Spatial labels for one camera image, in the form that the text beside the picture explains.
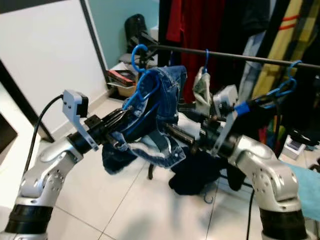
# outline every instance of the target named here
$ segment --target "red garment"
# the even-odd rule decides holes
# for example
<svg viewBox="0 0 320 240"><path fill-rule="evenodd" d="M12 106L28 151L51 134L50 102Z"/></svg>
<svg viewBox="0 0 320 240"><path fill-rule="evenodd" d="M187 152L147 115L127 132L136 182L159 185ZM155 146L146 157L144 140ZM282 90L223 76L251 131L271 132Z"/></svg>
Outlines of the red garment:
<svg viewBox="0 0 320 240"><path fill-rule="evenodd" d="M166 38L180 42L183 48L217 51L225 0L172 0ZM183 89L186 103L195 100L192 88L195 76L205 64L205 57L190 53L181 54L181 63L187 69ZM208 73L215 72L216 59L208 61ZM219 89L217 82L210 82L211 89Z"/></svg>

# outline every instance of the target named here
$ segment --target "black cable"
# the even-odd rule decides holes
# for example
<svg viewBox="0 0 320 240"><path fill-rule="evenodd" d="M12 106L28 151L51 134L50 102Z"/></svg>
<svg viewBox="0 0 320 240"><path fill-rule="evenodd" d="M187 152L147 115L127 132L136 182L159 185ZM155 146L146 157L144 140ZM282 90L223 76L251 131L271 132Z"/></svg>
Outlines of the black cable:
<svg viewBox="0 0 320 240"><path fill-rule="evenodd" d="M31 140L31 145L30 145L30 149L29 149L29 154L28 157L26 159L26 163L24 166L24 170L23 170L23 174L26 173L26 171L28 171L29 165L30 165L30 161L31 161L31 156L32 156L32 152L34 151L34 146L35 146L35 141L36 141L36 137L37 137L37 132L38 132L38 128L39 125L41 123L41 119L42 117L45 115L46 111L48 110L48 108L51 107L51 105L57 101L58 99L62 99L64 96L61 94L59 96L56 96L54 99L52 99L46 106L45 108L42 110L35 126L34 126L34 130L33 130L33 135L32 135L32 140Z"/></svg>
<svg viewBox="0 0 320 240"><path fill-rule="evenodd" d="M277 155L276 147L277 147L277 139L278 139L278 136L279 136L280 123L281 123L281 107L280 107L280 104L279 104L279 102L277 101L276 98L273 98L273 103L274 103L275 108L276 108L276 124L275 124L275 132L274 132L273 151Z"/></svg>
<svg viewBox="0 0 320 240"><path fill-rule="evenodd" d="M223 179L228 179L227 176L225 176L225 175L223 175L221 173L220 173L220 177L223 178ZM251 184L248 184L246 182L242 183L242 185L247 186L247 187L252 188L252 189L254 188Z"/></svg>
<svg viewBox="0 0 320 240"><path fill-rule="evenodd" d="M246 240L249 240L249 232L250 232L250 222L251 222L251 208L252 208L252 202L254 201L254 195L255 190L252 190L251 196L250 196L250 202L249 202L249 215L248 215L248 225L246 228Z"/></svg>

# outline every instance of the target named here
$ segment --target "black bag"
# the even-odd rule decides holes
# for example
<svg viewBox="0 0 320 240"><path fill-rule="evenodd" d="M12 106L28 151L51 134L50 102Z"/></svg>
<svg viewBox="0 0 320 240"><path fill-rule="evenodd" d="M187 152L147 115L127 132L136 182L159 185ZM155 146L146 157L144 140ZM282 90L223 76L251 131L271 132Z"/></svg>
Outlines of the black bag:
<svg viewBox="0 0 320 240"><path fill-rule="evenodd" d="M132 50L137 44L148 46L157 43L157 41L149 36L145 18L141 14L135 14L129 17L124 23L124 30L127 43L126 52L128 54L132 53Z"/></svg>

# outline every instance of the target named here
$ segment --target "teal wall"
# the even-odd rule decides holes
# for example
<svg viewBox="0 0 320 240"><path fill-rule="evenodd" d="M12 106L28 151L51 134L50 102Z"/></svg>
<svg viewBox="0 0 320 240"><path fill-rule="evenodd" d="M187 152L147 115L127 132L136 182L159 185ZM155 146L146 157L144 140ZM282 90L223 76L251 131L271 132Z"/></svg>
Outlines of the teal wall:
<svg viewBox="0 0 320 240"><path fill-rule="evenodd" d="M88 0L108 68L117 64L127 50L125 21L142 14L149 31L157 25L159 3L156 0Z"/></svg>

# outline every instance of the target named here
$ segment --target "blue jeans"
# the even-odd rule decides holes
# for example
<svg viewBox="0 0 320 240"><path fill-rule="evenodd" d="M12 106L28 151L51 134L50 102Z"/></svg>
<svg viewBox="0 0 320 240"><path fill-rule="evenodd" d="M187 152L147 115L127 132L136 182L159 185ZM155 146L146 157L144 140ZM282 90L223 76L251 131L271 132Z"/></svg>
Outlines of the blue jeans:
<svg viewBox="0 0 320 240"><path fill-rule="evenodd" d="M155 77L160 81L159 89L145 101L135 98L131 117L111 136L118 142L116 146L105 144L102 149L102 160L109 174L116 174L129 165L136 157L164 168L171 168L185 159L185 154L177 142L163 133L163 123L178 123L177 105L181 89L187 79L184 66L154 67L150 69L140 84L140 92L145 96L154 88ZM152 114L138 126L138 121L159 102Z"/></svg>

